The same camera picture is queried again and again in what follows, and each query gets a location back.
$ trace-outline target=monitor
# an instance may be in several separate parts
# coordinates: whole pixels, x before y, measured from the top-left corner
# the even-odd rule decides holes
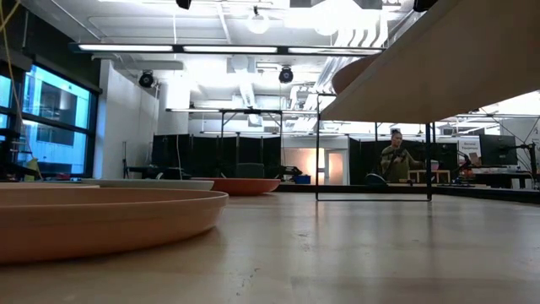
[[[516,138],[511,135],[480,135],[483,166],[517,165]]]

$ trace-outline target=wooden table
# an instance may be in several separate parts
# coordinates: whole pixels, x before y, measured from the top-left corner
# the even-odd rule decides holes
[[[435,183],[450,182],[450,170],[432,170],[431,173],[435,176]],[[425,170],[409,170],[408,171],[409,178],[413,180],[414,182],[422,182],[420,179],[421,174],[425,175],[426,174]],[[441,180],[440,178],[441,175],[446,175],[446,179]]]
[[[0,303],[538,303],[537,206],[314,202],[231,198],[217,229],[185,242],[3,266]]]

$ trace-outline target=person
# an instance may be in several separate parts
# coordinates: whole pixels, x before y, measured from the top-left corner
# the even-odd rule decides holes
[[[397,130],[391,132],[391,145],[384,148],[381,153],[381,167],[382,172],[386,172],[390,167],[390,170],[383,175],[386,175],[388,182],[400,182],[400,180],[408,180],[408,171],[412,166],[423,167],[424,164],[421,161],[416,161],[405,149],[400,149],[403,141],[403,135]],[[397,157],[391,164],[394,154]]]

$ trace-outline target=glass window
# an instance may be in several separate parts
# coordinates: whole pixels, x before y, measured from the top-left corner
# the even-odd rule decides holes
[[[90,92],[36,66],[26,74],[23,111],[76,127],[89,126]],[[52,138],[42,134],[41,138]],[[49,139],[58,144],[73,140]]]
[[[20,141],[26,140],[42,173],[84,173],[86,134],[24,120]],[[20,165],[30,160],[30,154],[19,153]]]
[[[9,107],[11,95],[11,79],[0,76],[0,106]]]
[[[8,116],[5,114],[0,114],[0,128],[8,127]],[[0,141],[6,140],[4,136],[0,136]]]

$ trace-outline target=blue bin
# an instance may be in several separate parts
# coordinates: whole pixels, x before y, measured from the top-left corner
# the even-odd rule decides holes
[[[309,185],[311,184],[311,176],[295,176],[294,182],[297,185]]]

